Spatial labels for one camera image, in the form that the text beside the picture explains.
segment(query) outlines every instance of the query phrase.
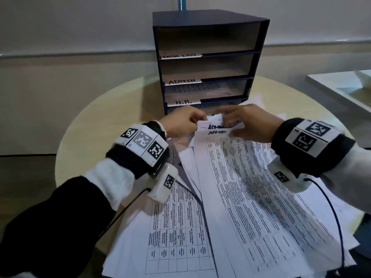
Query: light wood tabletop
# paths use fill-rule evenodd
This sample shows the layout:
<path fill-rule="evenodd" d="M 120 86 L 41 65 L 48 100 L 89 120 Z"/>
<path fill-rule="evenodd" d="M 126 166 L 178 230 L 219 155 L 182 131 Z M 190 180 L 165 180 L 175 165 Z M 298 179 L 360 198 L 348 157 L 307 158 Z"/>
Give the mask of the light wood tabletop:
<path fill-rule="evenodd" d="M 256 96 L 260 96 L 268 112 L 286 113 L 286 119 L 303 117 L 325 121 L 352 137 L 331 112 L 294 88 L 256 76 L 250 98 Z M 158 120 L 162 116 L 164 109 L 158 75 L 124 83 L 92 101 L 71 123 L 59 145 L 55 164 L 57 187 L 93 168 L 129 126 Z M 354 232 L 361 218 L 361 215 L 357 217 L 348 228 Z M 104 253 L 109 251 L 119 222 L 97 243 Z"/>

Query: person's left arm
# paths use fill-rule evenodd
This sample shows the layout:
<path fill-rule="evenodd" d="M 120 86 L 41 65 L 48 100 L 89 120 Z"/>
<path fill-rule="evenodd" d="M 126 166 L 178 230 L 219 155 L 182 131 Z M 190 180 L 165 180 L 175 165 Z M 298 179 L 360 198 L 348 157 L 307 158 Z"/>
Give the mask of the person's left arm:
<path fill-rule="evenodd" d="M 145 125 L 166 139 L 195 131 L 197 125 L 191 119 L 206 120 L 206 115 L 185 106 L 159 123 Z M 22 272 L 38 278 L 77 277 L 89 262 L 99 235 L 130 194 L 134 180 L 149 170 L 140 157 L 114 145 L 95 168 L 67 180 L 48 200 L 7 225 L 0 243 L 0 277 Z"/>

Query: dark blue file organizer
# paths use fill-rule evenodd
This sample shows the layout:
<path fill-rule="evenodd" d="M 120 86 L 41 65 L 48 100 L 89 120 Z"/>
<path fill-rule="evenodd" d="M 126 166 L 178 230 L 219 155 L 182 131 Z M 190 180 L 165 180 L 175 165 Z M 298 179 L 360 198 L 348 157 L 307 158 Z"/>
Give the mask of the dark blue file organizer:
<path fill-rule="evenodd" d="M 269 19 L 220 9 L 154 12 L 165 114 L 185 104 L 247 100 L 268 25 Z"/>

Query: person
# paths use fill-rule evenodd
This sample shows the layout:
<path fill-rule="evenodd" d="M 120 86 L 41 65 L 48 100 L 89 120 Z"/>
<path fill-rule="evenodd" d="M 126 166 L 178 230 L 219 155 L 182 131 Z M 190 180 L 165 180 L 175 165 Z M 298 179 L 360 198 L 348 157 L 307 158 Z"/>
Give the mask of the person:
<path fill-rule="evenodd" d="M 244 123 L 244 128 L 231 132 L 232 137 L 271 143 L 295 175 L 320 177 L 336 196 L 371 213 L 371 154 L 354 140 L 341 134 L 313 157 L 285 141 L 304 119 L 284 121 L 253 104 L 223 106 L 218 112 L 224 114 L 225 127 Z M 194 132 L 197 125 L 193 121 L 206 119 L 203 111 L 184 106 L 145 125 L 168 139 Z M 38 278 L 77 277 L 87 265 L 99 235 L 131 192 L 134 180 L 149 169 L 127 148 L 114 145 L 95 168 L 67 180 L 49 199 L 22 212 L 6 226 L 0 243 L 0 276 L 28 273 Z"/>

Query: hand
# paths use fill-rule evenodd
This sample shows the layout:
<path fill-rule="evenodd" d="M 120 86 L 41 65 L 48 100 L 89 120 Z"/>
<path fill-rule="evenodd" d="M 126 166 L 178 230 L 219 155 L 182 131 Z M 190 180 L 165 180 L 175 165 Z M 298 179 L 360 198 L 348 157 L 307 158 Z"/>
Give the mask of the hand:
<path fill-rule="evenodd" d="M 217 109 L 218 113 L 225 114 L 224 126 L 231 128 L 243 122 L 245 128 L 236 129 L 230 137 L 240 137 L 255 142 L 272 142 L 273 136 L 283 120 L 255 104 L 228 105 Z"/>
<path fill-rule="evenodd" d="M 175 109 L 169 115 L 162 118 L 159 122 L 164 127 L 170 137 L 183 137 L 197 130 L 197 121 L 206 121 L 205 112 L 190 105 Z"/>

